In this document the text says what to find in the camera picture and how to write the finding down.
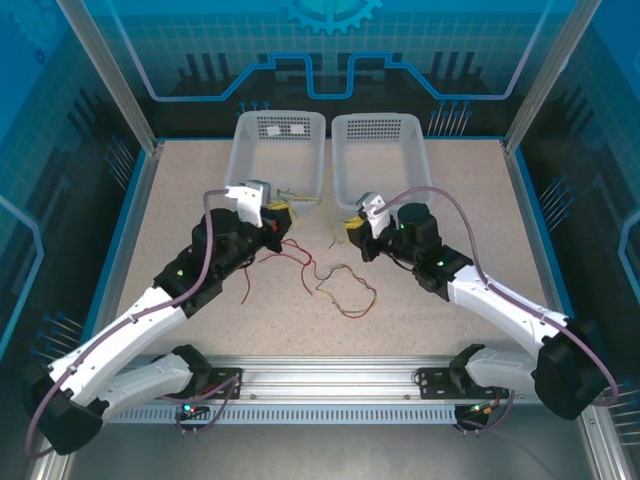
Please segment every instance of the robotic arm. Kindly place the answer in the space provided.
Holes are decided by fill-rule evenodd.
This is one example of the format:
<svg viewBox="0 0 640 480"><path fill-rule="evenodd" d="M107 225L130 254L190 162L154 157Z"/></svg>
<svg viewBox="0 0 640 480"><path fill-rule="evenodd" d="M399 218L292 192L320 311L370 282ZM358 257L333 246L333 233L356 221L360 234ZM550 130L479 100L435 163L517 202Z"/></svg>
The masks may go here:
<svg viewBox="0 0 640 480"><path fill-rule="evenodd" d="M424 204L401 207L397 223L376 193L364 195L358 207L359 216L347 224L347 233L363 261L383 253L409 264L426 291L489 320L527 352L498 352L484 345L465 349L450 365L451 380L460 390L473 382L535 394L552 412L572 420L606 387L598 366L575 341L550 325L565 327L593 349L595 322L569 320L484 275L470 258L442 243L437 221Z"/></svg>
<svg viewBox="0 0 640 480"><path fill-rule="evenodd" d="M25 406L32 416L56 382L62 380L60 388L46 402L38 422L59 454L84 446L107 420L124 410L162 395L188 398L211 383L209 362L191 345L178 347L146 367L116 374L154 340L218 296L223 281L250 263L262 247L282 251L280 242L291 226L291 218L287 208L266 206L269 184L247 182L227 190L227 197L238 200L237 212L211 210L215 256L204 282L193 295L180 305L134 316L178 298L195 284L205 259L204 217L192 231L191 245L155 277L153 285L115 322L52 362L46 370L39 364L27 367ZM90 353L77 365L87 349L91 349Z"/></svg>

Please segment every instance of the speckled tabletop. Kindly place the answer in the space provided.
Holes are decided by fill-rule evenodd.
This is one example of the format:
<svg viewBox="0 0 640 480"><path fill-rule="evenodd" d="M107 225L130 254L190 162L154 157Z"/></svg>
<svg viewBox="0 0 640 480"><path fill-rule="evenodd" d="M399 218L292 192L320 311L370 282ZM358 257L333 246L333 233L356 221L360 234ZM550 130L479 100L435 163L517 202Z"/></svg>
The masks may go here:
<svg viewBox="0 0 640 480"><path fill-rule="evenodd" d="M231 141L167 141L153 183L121 297L119 313L150 285L153 277L190 241L203 214L202 193L224 187ZM531 248L497 140L426 141L434 184L449 191L474 228L484 269L511 289L545 304ZM286 162L274 163L278 176ZM344 219L333 199L331 144L327 141L323 203L329 216ZM370 190L384 176L372 177ZM216 199L214 205L225 205ZM470 254L464 225L446 200L432 213L445 243ZM337 231L338 236L344 233ZM317 207L299 212L289 232L309 250L326 273L347 263L378 290L365 317L343 317L322 294L310 296L300 283L300 266L286 258L255 263L248 269L251 292L239 272L224 282L224 292L181 328L152 344L148 353L166 353L192 343L218 355L451 355L471 343L517 347L486 320L422 290L413 276L386 257L364 264L348 244L329 249L332 237ZM258 260L267 252L260 252ZM364 308L370 292L344 271L325 283L346 309ZM317 282L307 275L310 285Z"/></svg>

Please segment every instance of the white plastic basket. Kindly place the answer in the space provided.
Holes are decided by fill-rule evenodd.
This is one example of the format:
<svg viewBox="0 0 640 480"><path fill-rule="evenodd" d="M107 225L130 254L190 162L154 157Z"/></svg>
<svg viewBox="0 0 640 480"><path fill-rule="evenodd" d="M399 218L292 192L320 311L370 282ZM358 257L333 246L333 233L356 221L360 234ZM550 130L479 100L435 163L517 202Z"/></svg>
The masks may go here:
<svg viewBox="0 0 640 480"><path fill-rule="evenodd" d="M300 197L320 198L326 120L319 113L261 110L243 113L233 137L227 185L247 180L271 184ZM300 202L299 206L311 205Z"/></svg>
<svg viewBox="0 0 640 480"><path fill-rule="evenodd" d="M341 115L331 123L333 182L338 205L355 212L366 192L385 201L413 187L433 185L420 121L402 113ZM410 202L431 204L433 194L410 195L391 210Z"/></svg>

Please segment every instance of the aluminum frame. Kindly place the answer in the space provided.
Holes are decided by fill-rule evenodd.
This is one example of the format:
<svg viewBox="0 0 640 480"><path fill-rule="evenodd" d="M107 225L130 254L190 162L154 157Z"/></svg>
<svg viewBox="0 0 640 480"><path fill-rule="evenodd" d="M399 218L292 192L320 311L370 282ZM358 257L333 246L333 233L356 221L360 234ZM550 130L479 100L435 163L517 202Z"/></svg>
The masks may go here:
<svg viewBox="0 0 640 480"><path fill-rule="evenodd" d="M140 146L145 152L153 153L156 137L84 2L56 1Z"/></svg>
<svg viewBox="0 0 640 480"><path fill-rule="evenodd" d="M527 93L518 113L516 113L509 131L505 136L507 152L516 151L525 133L533 123L551 88L564 70L569 57L589 26L602 0L577 0L567 17L562 30L553 42L553 46L542 64L542 68Z"/></svg>

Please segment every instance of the purple cable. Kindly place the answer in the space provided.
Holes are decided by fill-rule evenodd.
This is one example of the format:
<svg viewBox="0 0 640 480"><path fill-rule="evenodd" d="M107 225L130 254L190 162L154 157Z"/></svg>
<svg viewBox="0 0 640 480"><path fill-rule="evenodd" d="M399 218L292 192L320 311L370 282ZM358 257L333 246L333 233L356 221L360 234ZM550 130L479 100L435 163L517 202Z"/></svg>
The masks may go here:
<svg viewBox="0 0 640 480"><path fill-rule="evenodd" d="M605 400L596 400L596 401L593 402L593 405L595 405L597 407L608 407L610 405L613 405L615 402L617 402L619 394L620 394L620 391L618 389L618 383L616 382L615 378L613 378L613 375L611 374L611 372L609 371L607 366L604 364L604 362L602 360L600 360L600 358L595 354L595 352L593 350L591 350L591 348L589 348L589 346L586 343L584 343L578 336L576 336L573 332L571 332L571 330L569 330L567 327L565 327L563 325L560 325L555 320L547 318L544 313L538 312L537 310L529 307L528 305L525 305L524 303L522 303L517 298L513 298L511 295L509 295L506 292L503 292L498 287L496 287L495 285L493 285L493 284L491 284L489 282L489 279L485 275L484 270L482 270L482 267L480 265L480 258L478 257L478 245L476 244L476 238L475 238L475 235L473 234L473 230L471 228L471 223L469 222L469 219L467 218L467 215L464 213L464 210L462 210L462 207L460 206L458 201L455 198L453 198L449 192L447 192L445 190L442 190L441 188L437 188L437 187L424 186L424 187L410 188L406 192L401 193L396 198L391 200L384 207L374 211L373 213L376 214L376 215L379 214L379 213L382 213L382 212L388 210L389 207L391 207L392 205L398 203L404 197L406 197L408 195L411 195L412 193L417 193L417 192L434 192L434 193L438 193L438 194L442 195L443 197L445 197L447 200L449 200L453 204L453 206L456 208L456 210L460 214L460 217L462 218L462 221L464 222L465 228L467 229L467 234L469 235L469 242L471 243L471 256L473 257L473 263L475 264L476 270L478 271L478 276L480 277L480 279L482 280L482 282L485 284L485 286L488 289L490 289L496 295L498 295L502 299L506 300L507 302L511 303L512 305L515 305L516 307L524 310L525 312L527 312L528 314L532 315L533 317L539 319L540 321L548 323L553 328L558 330L560 333L564 334L575 345L577 345L578 348L580 348L580 350L582 350L585 353L585 355L587 355L591 359L591 361L594 363L594 365L596 367L598 367L598 370L600 370L602 375L607 380L607 383L609 384L609 387L611 388L611 396L609 398L605 399Z"/></svg>
<svg viewBox="0 0 640 480"><path fill-rule="evenodd" d="M512 397L514 398L515 392L511 392ZM501 421L507 414L507 411L505 409L505 412L503 412L502 415L500 415L500 418L498 420L496 420L496 422ZM549 469L549 467L547 467L544 462L542 460L540 460L536 454L534 454L529 448L527 448L525 445L522 444L522 442L520 442L517 438L512 437L511 435L508 435L504 432L501 432L500 430L494 430L492 427L496 424L496 422L492 423L491 425L489 425L489 427L486 427L485 425L482 425L481 423L475 422L473 420L463 420L463 423L466 423L468 425L471 425L473 427L476 427L478 429L478 432L487 432L487 431L493 431L494 435L498 435L499 437L502 437L514 444L516 444L518 447L520 447L527 455L529 455L545 472L547 472L547 474L551 477L551 478L555 478L558 479L559 477L553 473L553 471L551 471L551 469ZM462 426L460 424L454 425L454 427L456 427L457 430L459 430L462 433L465 433L467 430L465 430L464 428L462 428Z"/></svg>
<svg viewBox="0 0 640 480"><path fill-rule="evenodd" d="M207 393L203 394L203 395L199 395L199 396L195 396L195 397L191 397L188 399L184 399L184 398L174 398L174 397L170 397L169 395L163 395L162 397L160 397L162 400L167 400L168 402L173 402L173 403L185 403L185 402L189 402L189 403L195 403L195 402L201 402L202 400L206 400L209 397L212 397L213 395L215 395L216 393L218 393L220 390L222 390L224 387L226 387L227 385L229 385L231 383L232 380L236 380L236 382L238 381L238 377L231 377L231 378L227 378L224 382L222 382L220 385L218 385L216 388L212 388L211 390L209 390Z"/></svg>
<svg viewBox="0 0 640 480"><path fill-rule="evenodd" d="M511 411L511 407L513 407L513 402L516 399L516 392L511 390L509 392L509 401L507 402L507 406L504 408L502 415L498 417L498 419L493 422L491 425L482 425L481 423L474 422L472 420L462 420L462 423L468 423L469 425L473 425L474 427L479 427L478 430L481 432L490 432L491 430L495 430L500 426L504 419L507 418L507 414Z"/></svg>
<svg viewBox="0 0 640 480"><path fill-rule="evenodd" d="M225 193L227 193L227 191L228 190L226 189L209 190L208 192L204 193L203 203L205 208L204 219L205 219L205 226L207 231L207 244L205 248L204 262L202 263L202 270L200 271L200 276L198 277L196 282L193 284L193 286L189 290L184 292L182 295L172 300L160 303L154 307L147 308L146 310L136 312L130 317L127 317L124 320L122 320L120 323L115 324L110 330L107 331L107 333L105 333L102 337L98 338L95 342L90 344L86 348L86 350L84 350L80 355L78 355L78 358L76 358L76 360L67 367L67 371L60 376L58 381L56 381L53 384L53 386L49 389L49 391L45 394L45 396L42 398L42 401L36 408L36 411L34 412L33 417L31 417L31 422L29 423L29 428L27 429L27 436L24 442L24 449L28 456L34 457L34 458L40 458L44 455L47 455L53 450L53 448L49 448L43 452L39 452L36 454L33 453L32 451L33 437L35 435L36 427L38 425L38 422L40 421L40 418L42 417L42 414L44 413L45 408L47 407L47 405L49 404L53 396L58 392L58 390L60 390L64 382L66 382L69 379L69 377L77 371L78 367L91 354L91 352L93 352L96 348L98 348L98 346L100 346L107 338L111 337L111 335L113 335L114 333L116 333L118 330L125 327L129 323L135 323L140 317L149 315L150 313L154 313L159 310L163 310L167 307L172 307L174 305L181 304L182 302L187 300L189 297L191 297L198 290L198 288L200 288L200 286L204 283L204 280L207 277L207 273L209 271L209 265L211 264L211 258L213 257L214 243L215 243L213 241L214 239L213 238L213 221L211 220L211 208L209 206L209 197L213 195L224 195Z"/></svg>
<svg viewBox="0 0 640 480"><path fill-rule="evenodd" d="M236 377L231 377L231 378L227 378L224 382L222 382L220 385L218 385L216 388L214 388L213 390L211 390L210 392L207 392L206 394L202 395L199 397L200 400L204 400L205 398L210 397L211 395L214 395L215 393L219 392L220 390L222 390L224 387L226 387L227 385L229 385L231 382L237 382L238 379ZM211 427L213 427L215 425L215 423L220 419L220 417L222 416L222 412L224 412L224 409L227 407L227 404L229 403L229 400L231 399L231 396L233 395L233 391L235 390L235 385L233 387L231 387L229 389L229 392L227 393L226 398L224 399L224 402L222 402L222 405L220 405L220 409L216 412L216 414L214 415L214 417L211 419L211 421L209 423L207 423L205 426L200 427L198 429L196 429L196 432L204 432L205 430L210 429ZM165 400L171 399L171 401L176 401L176 399L171 398L171 397L162 397ZM176 417L176 427L178 429L180 429L182 431L182 433L186 433L189 430L184 428L182 426L182 424L180 423L180 420Z"/></svg>

